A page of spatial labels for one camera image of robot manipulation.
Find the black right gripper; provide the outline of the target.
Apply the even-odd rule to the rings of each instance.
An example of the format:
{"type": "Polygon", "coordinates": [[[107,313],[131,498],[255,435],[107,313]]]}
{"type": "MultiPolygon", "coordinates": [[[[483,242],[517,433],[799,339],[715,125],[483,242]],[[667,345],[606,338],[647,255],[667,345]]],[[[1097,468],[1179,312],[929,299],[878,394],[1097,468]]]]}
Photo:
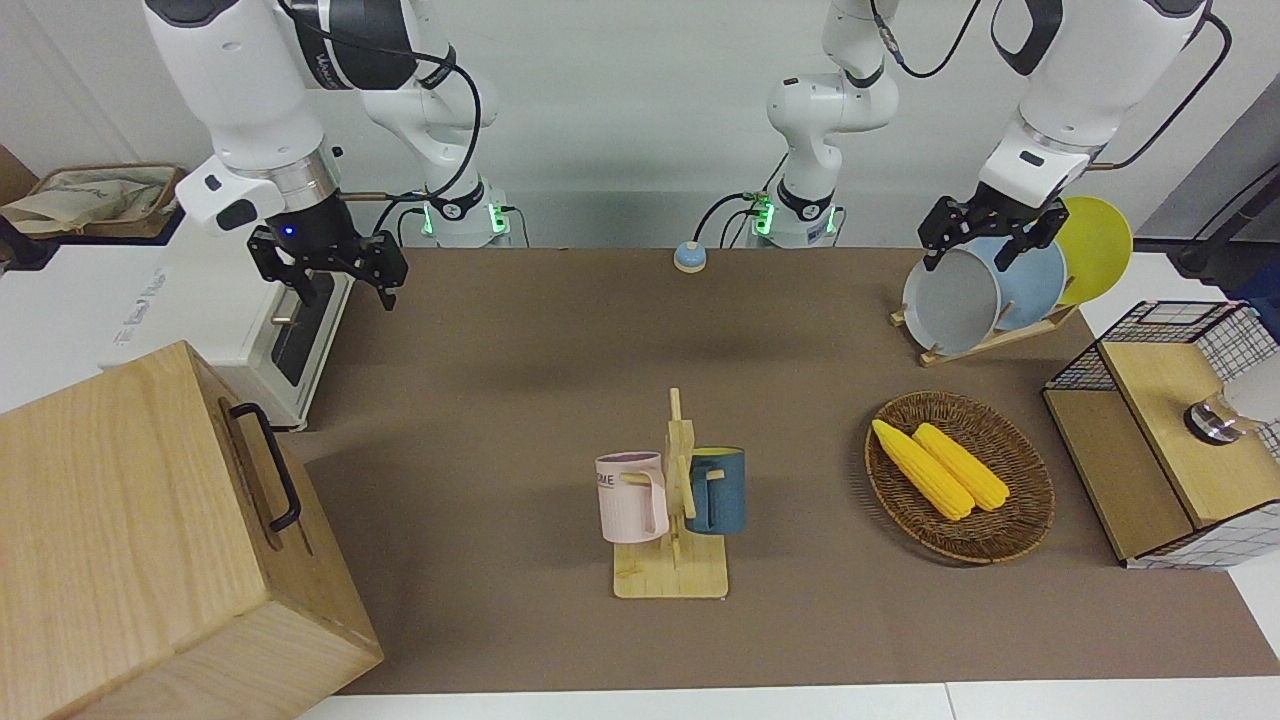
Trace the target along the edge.
{"type": "Polygon", "coordinates": [[[273,233],[269,227],[255,227],[248,251],[264,281],[293,290],[305,306],[317,300],[308,269],[343,272],[370,284],[385,311],[396,307],[397,292],[410,273],[402,246],[389,231],[353,238],[353,222],[339,193],[311,208],[274,215],[273,233]]]}

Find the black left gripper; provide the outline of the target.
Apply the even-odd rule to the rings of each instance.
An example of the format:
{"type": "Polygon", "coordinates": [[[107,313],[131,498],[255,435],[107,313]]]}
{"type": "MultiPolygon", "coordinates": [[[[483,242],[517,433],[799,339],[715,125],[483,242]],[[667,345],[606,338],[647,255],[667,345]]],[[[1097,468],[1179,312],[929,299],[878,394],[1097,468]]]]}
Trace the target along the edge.
{"type": "Polygon", "coordinates": [[[1069,217],[1062,199],[1041,213],[989,184],[978,184],[968,204],[943,196],[925,214],[916,228],[925,252],[922,261],[933,272],[951,249],[980,237],[1007,237],[995,258],[997,270],[1006,272],[1021,255],[1047,249],[1069,217]]]}

